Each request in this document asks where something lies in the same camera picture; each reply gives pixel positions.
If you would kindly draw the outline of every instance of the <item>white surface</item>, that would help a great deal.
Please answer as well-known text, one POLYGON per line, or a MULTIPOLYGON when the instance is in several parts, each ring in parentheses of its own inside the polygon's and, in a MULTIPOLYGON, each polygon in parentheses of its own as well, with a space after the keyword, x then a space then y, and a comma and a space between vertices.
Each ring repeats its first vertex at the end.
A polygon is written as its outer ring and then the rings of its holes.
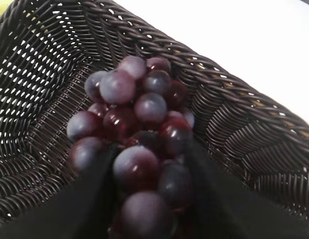
POLYGON ((309 123, 309 5, 306 3, 115 1, 309 123))

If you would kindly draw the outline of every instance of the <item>red grape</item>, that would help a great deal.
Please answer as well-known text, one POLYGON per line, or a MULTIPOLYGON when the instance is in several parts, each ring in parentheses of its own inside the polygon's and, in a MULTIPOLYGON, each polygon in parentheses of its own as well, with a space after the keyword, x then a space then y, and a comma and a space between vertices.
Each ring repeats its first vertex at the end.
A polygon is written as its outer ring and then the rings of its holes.
POLYGON ((188 88, 181 82, 172 81, 171 87, 168 89, 164 98, 170 109, 180 107, 188 95, 188 88))
POLYGON ((188 169, 177 162, 164 164, 158 193, 174 210, 189 206, 193 199, 193 188, 188 169))
POLYGON ((155 189, 159 171, 159 160, 142 146, 123 150, 115 159, 113 167, 115 180, 127 192, 155 189))
POLYGON ((163 95, 171 86, 171 78, 165 71, 151 71, 143 80, 144 90, 163 95))
POLYGON ((104 148, 104 143, 97 137, 83 138, 71 148, 69 164, 77 171, 84 170, 93 160, 101 159, 104 148))
POLYGON ((127 56, 118 65, 117 69, 127 71, 134 80, 141 79, 147 72, 146 61, 138 56, 127 56))
POLYGON ((103 120, 107 139, 124 142, 141 129, 134 111, 128 107, 116 107, 109 110, 103 120))
POLYGON ((99 93, 99 84, 106 74, 106 71, 97 71, 91 74, 85 82, 86 94, 92 101, 96 103, 104 102, 104 99, 100 96, 99 93))
POLYGON ((194 126, 194 114, 187 108, 182 108, 181 111, 185 120, 188 122, 191 128, 194 126))
POLYGON ((99 89, 106 102, 123 105, 134 98, 136 83, 126 71, 116 69, 105 75, 99 89))
POLYGON ((166 114, 166 117, 167 118, 176 117, 176 118, 184 119, 184 116, 178 111, 168 111, 168 113, 166 114))
POLYGON ((185 119, 169 118, 158 130, 168 154, 182 154, 192 140, 192 131, 185 119))
POLYGON ((173 213, 155 192, 131 195, 121 209, 124 232, 131 239, 168 239, 173 213))
POLYGON ((152 57, 150 59, 147 60, 147 67, 150 70, 163 70, 166 72, 170 72, 171 70, 171 64, 170 62, 163 58, 163 57, 152 57))
POLYGON ((161 149, 161 141, 158 137, 158 133, 152 131, 139 131, 135 133, 126 141, 125 146, 128 148, 135 145, 142 145, 151 150, 154 154, 159 153, 161 149))
POLYGON ((135 113, 141 122, 161 123, 167 112, 166 103, 161 95, 146 93, 135 103, 135 113))
POLYGON ((88 111, 103 119, 109 111, 109 106, 107 104, 94 103, 91 107, 89 107, 88 111))
POLYGON ((77 141, 88 136, 100 136, 102 122, 99 117, 88 111, 80 111, 68 122, 67 136, 71 141, 77 141))

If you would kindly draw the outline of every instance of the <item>bunch of grapes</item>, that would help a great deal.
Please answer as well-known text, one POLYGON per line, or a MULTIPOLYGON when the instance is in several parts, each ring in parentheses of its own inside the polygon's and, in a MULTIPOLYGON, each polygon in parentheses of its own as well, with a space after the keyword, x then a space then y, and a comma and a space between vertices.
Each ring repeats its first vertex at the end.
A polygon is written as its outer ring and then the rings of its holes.
POLYGON ((128 56, 116 69, 95 72, 85 82, 94 104, 67 126, 73 141, 69 164, 81 171, 110 142, 122 147, 113 164, 119 208, 112 239, 168 239, 180 213, 192 203, 184 150, 192 140, 194 116, 183 108, 188 91, 170 77, 165 58, 128 56))

